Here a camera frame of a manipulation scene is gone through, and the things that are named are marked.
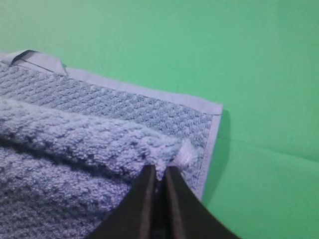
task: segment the textured towel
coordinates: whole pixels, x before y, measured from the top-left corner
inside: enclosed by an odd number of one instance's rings
[[[158,179],[177,165],[201,196],[214,114],[11,63],[0,63],[1,238],[83,238],[145,164]]]

